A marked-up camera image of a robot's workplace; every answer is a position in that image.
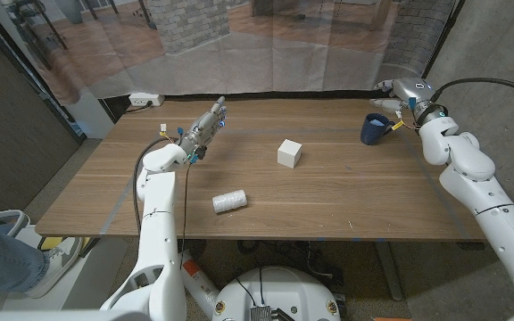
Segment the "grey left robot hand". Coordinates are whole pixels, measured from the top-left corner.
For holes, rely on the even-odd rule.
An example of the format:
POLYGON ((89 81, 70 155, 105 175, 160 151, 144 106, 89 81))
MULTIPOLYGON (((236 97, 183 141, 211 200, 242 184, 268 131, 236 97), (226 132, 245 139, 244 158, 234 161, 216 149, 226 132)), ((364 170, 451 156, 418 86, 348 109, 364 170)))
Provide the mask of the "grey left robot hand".
POLYGON ((178 145, 186 152, 188 159, 195 155, 202 159, 213 137, 225 126, 228 109, 224 102, 225 97, 221 96, 181 137, 178 145))

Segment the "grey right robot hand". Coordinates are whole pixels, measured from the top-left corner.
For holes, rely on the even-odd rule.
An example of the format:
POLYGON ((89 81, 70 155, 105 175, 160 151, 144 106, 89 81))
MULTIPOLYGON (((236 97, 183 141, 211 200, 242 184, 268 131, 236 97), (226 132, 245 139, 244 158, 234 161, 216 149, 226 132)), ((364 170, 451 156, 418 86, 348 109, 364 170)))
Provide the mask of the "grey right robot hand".
POLYGON ((409 110, 417 122, 421 117, 425 117, 435 93, 422 78, 384 80, 376 84, 375 89, 385 93, 385 97, 370 99, 371 105, 396 114, 402 110, 409 110))

